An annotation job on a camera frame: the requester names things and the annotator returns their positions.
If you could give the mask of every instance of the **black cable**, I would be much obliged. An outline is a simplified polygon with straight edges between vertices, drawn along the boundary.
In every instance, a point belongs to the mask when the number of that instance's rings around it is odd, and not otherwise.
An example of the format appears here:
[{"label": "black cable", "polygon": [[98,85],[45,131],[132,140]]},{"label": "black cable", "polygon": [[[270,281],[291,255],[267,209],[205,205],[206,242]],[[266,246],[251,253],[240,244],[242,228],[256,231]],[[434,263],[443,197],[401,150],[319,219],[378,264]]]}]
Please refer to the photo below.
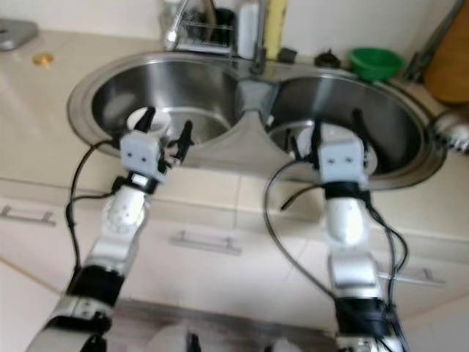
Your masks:
[{"label": "black cable", "polygon": [[[407,340],[405,339],[405,335],[401,327],[399,315],[397,313],[396,305],[394,303],[394,285],[396,282],[396,275],[404,268],[407,262],[407,259],[409,257],[409,247],[405,239],[396,230],[394,230],[392,227],[390,227],[386,223],[384,218],[374,208],[371,202],[366,203],[366,208],[368,209],[370,216],[384,228],[386,237],[388,238],[389,246],[391,249],[391,271],[390,271],[390,277],[388,280],[388,287],[387,287],[388,288],[388,314],[390,315],[391,327],[393,328],[394,333],[396,334],[399,340],[399,343],[402,346],[402,350],[404,352],[408,352],[409,346],[407,344]],[[403,255],[399,264],[396,264],[396,247],[394,246],[393,236],[395,236],[402,245]]]},{"label": "black cable", "polygon": [[269,195],[272,185],[277,180],[277,177],[284,172],[285,170],[289,169],[290,167],[304,163],[305,161],[290,161],[289,163],[283,165],[279,168],[269,179],[267,185],[264,190],[264,198],[262,202],[262,213],[265,220],[265,225],[267,227],[267,231],[269,232],[270,237],[272,238],[273,242],[277,245],[277,248],[280,252],[286,257],[286,259],[297,269],[299,272],[302,273],[310,282],[312,282],[317,288],[319,288],[325,295],[332,298],[340,307],[343,309],[362,329],[368,331],[370,335],[372,335],[379,343],[388,351],[393,352],[391,348],[383,341],[383,339],[377,335],[375,335],[372,330],[369,328],[367,322],[365,322],[361,317],[359,317],[356,311],[350,307],[348,304],[344,303],[343,301],[337,300],[335,295],[332,291],[330,291],[326,286],[321,283],[315,276],[310,274],[299,262],[295,260],[294,257],[285,249],[283,244],[281,243],[280,239],[278,238],[275,230],[273,229],[272,223],[270,221],[269,213],[268,213],[268,204],[269,204]]},{"label": "black cable", "polygon": [[72,240],[72,246],[73,246],[73,254],[75,256],[75,265],[73,267],[73,274],[72,274],[72,278],[70,279],[69,286],[75,280],[78,272],[81,269],[80,246],[78,245],[78,240],[77,240],[76,233],[75,233],[75,222],[74,222],[74,213],[73,213],[73,203],[75,201],[74,199],[75,199],[76,187],[78,184],[78,178],[81,174],[81,170],[83,169],[84,164],[89,159],[91,154],[93,154],[93,152],[97,148],[101,147],[102,145],[110,144],[110,143],[111,141],[101,141],[92,145],[88,149],[88,151],[85,153],[85,155],[83,155],[83,158],[78,163],[78,166],[75,170],[75,174],[73,175],[72,185],[70,186],[69,202],[65,207],[65,221],[67,222],[67,227],[68,227],[68,230],[70,231],[70,238]]},{"label": "black cable", "polygon": [[381,216],[381,214],[374,208],[373,204],[367,203],[366,208],[369,211],[370,216],[379,224],[381,225],[385,230],[391,232],[394,237],[396,237],[399,242],[401,243],[402,246],[402,259],[399,261],[399,264],[397,265],[396,268],[396,273],[398,274],[404,267],[405,264],[407,263],[407,260],[409,259],[409,246],[407,245],[406,240],[400,233],[398,233],[395,229],[390,227],[384,218]]},{"label": "black cable", "polygon": [[280,207],[280,211],[285,211],[286,209],[288,209],[290,207],[290,205],[293,204],[293,202],[298,198],[300,197],[301,195],[305,194],[307,191],[310,191],[312,189],[316,189],[316,188],[319,188],[321,187],[322,185],[311,185],[311,186],[308,186],[308,187],[305,187],[305,188],[302,188],[301,190],[299,190],[298,192],[294,193],[289,199],[287,199],[285,201],[285,203]]},{"label": "black cable", "polygon": [[77,202],[82,199],[105,199],[112,196],[114,192],[103,193],[103,194],[84,194],[82,196],[77,196],[73,198],[73,202]]}]

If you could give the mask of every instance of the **countertop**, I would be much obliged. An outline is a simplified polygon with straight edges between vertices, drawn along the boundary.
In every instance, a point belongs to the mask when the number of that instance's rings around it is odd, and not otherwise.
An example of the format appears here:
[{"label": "countertop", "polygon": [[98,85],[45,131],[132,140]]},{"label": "countertop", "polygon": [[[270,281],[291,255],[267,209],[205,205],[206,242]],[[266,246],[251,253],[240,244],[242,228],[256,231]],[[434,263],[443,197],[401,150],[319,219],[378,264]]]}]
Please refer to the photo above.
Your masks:
[{"label": "countertop", "polygon": [[[25,46],[0,54],[0,179],[67,188],[88,148],[72,132],[66,112],[73,87],[94,69],[123,56],[155,51],[152,40],[96,34],[41,32]],[[49,67],[32,63],[33,55],[50,52]],[[443,108],[421,86],[409,93],[435,114]],[[95,153],[85,166],[79,188],[107,191],[124,174],[118,159]],[[378,209],[407,234],[469,243],[469,158],[450,154],[442,169],[410,188],[374,194]],[[261,212],[265,179],[236,172],[179,168],[171,171],[157,197],[226,210]],[[283,183],[284,190],[297,189]],[[302,197],[286,216],[307,219],[320,192]]]}]

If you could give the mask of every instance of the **dish rack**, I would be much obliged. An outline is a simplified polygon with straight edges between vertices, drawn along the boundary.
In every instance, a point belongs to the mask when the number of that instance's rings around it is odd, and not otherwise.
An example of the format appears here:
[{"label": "dish rack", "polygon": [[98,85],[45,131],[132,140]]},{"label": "dish rack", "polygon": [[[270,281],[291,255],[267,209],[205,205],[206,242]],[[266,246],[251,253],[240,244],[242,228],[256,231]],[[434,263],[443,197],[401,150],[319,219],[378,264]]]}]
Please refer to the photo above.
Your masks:
[{"label": "dish rack", "polygon": [[[231,56],[235,53],[235,26],[213,25],[196,18],[196,14],[187,11],[179,27],[177,50],[196,51]],[[171,26],[172,16],[162,14],[163,33]]]}]

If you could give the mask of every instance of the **stainless steel sink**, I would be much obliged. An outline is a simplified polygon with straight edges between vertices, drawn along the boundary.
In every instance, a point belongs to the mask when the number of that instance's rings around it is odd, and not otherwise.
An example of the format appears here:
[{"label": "stainless steel sink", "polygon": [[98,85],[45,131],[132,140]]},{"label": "stainless steel sink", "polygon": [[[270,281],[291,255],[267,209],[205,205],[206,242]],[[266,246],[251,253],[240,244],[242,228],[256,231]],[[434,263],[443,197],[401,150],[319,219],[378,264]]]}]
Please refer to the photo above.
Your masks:
[{"label": "stainless steel sink", "polygon": [[292,151],[289,136],[311,135],[316,118],[353,129],[352,111],[360,108],[368,140],[376,153],[375,176],[399,172],[425,157],[428,138],[424,111],[395,89],[348,77],[322,75],[285,81],[272,109],[267,132],[282,150]]},{"label": "stainless steel sink", "polygon": [[[83,86],[86,94],[80,89]],[[168,140],[179,136],[185,121],[191,120],[193,140],[203,144],[239,120],[236,87],[229,70],[191,56],[148,56],[143,61],[142,56],[133,56],[93,73],[75,89],[68,106],[70,123],[85,142],[98,141],[106,134],[117,140],[129,131],[132,113],[156,106],[169,116]],[[105,150],[117,154],[111,148]]]},{"label": "stainless steel sink", "polygon": [[[421,182],[445,160],[446,150],[428,131],[428,112],[396,87],[366,84],[342,70],[272,62],[263,76],[253,77],[250,66],[241,59],[184,53],[124,58],[79,83],[68,102],[69,120],[91,144],[121,136],[129,115],[153,105],[169,115],[169,138],[193,121],[197,145],[186,166],[269,175],[291,160],[287,133],[311,130],[318,117],[352,129],[352,110],[360,108],[376,155],[372,189]],[[102,151],[117,155],[112,147]],[[306,166],[291,176],[315,177]]]}]

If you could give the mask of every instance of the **green colander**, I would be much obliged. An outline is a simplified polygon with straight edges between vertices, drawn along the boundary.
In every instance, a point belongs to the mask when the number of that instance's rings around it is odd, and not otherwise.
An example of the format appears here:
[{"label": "green colander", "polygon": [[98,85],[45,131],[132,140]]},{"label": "green colander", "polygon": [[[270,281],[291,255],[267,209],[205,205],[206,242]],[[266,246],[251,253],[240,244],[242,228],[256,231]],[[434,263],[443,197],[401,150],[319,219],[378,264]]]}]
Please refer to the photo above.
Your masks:
[{"label": "green colander", "polygon": [[404,67],[405,61],[392,51],[357,48],[350,52],[352,70],[364,81],[387,81]]}]

